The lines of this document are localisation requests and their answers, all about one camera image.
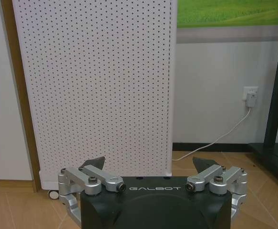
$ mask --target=caster wheel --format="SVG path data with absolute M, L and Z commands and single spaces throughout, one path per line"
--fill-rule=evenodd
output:
M 50 199 L 58 199 L 59 198 L 59 194 L 58 194 L 57 190 L 49 190 L 48 196 Z

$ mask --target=white electrical outlet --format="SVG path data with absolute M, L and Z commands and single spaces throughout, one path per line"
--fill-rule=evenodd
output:
M 248 93 L 257 94 L 258 87 L 244 87 L 243 101 L 246 101 Z

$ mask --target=power cord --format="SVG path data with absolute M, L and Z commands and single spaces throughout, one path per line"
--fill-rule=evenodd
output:
M 210 143 L 210 144 L 208 144 L 208 145 L 206 145 L 206 146 L 203 146 L 203 147 L 200 147 L 200 148 L 198 148 L 198 149 L 196 149 L 196 150 L 194 150 L 194 151 L 192 151 L 192 152 L 190 152 L 190 153 L 188 153 L 188 154 L 186 154 L 186 155 L 184 155 L 184 156 L 182 156 L 182 157 L 180 157 L 180 158 L 178 158 L 178 159 L 173 159 L 173 161 L 180 161 L 180 160 L 182 160 L 183 158 L 185 158 L 185 157 L 187 157 L 187 156 L 189 156 L 189 155 L 191 155 L 192 153 L 194 153 L 194 152 L 197 152 L 198 150 L 201 150 L 201 149 L 204 149 L 204 148 L 207 148 L 207 147 L 209 147 L 209 146 L 211 146 L 211 145 L 213 145 L 213 144 L 215 144 L 216 142 L 218 142 L 220 139 L 222 139 L 223 137 L 225 137 L 225 136 L 227 136 L 228 134 L 230 134 L 232 131 L 234 131 L 248 116 L 249 116 L 249 114 L 250 114 L 250 112 L 251 112 L 251 107 L 249 107 L 249 110 L 248 110 L 248 113 L 231 129 L 231 130 L 229 130 L 227 133 L 225 133 L 224 135 L 221 135 L 218 139 L 216 139 L 214 142 L 212 142 L 212 143 Z

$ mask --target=black baseboard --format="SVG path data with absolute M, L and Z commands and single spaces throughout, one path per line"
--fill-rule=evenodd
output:
M 193 151 L 197 148 L 208 145 L 209 143 L 173 143 L 174 151 Z M 252 152 L 248 144 L 234 144 L 234 143 L 215 143 L 200 151 L 207 152 Z

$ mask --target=power adapter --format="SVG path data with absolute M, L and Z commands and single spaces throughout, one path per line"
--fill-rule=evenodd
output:
M 248 92 L 246 95 L 246 107 L 254 107 L 257 102 L 257 93 Z

